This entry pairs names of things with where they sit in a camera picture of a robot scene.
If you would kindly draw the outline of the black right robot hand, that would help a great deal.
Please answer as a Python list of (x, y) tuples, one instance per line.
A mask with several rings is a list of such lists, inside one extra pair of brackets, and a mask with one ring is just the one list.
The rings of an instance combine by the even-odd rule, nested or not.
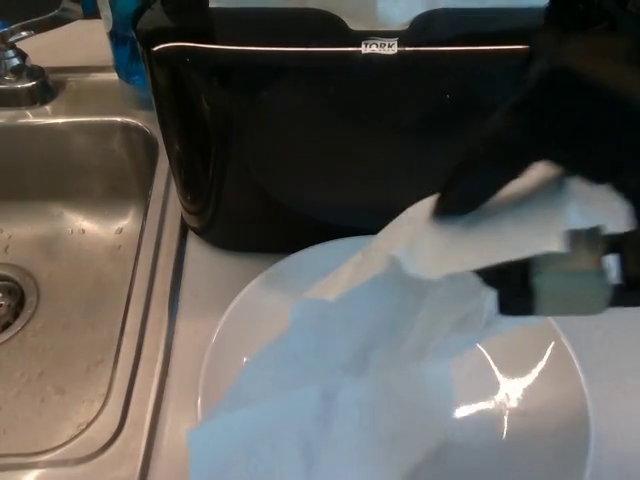
[[(471, 213), (531, 164), (616, 190), (639, 205), (639, 42), (621, 35), (548, 37), (532, 49), (521, 89), (466, 142), (436, 203)], [(566, 254), (478, 270), (510, 316), (594, 315), (639, 303), (639, 232), (571, 233)]]

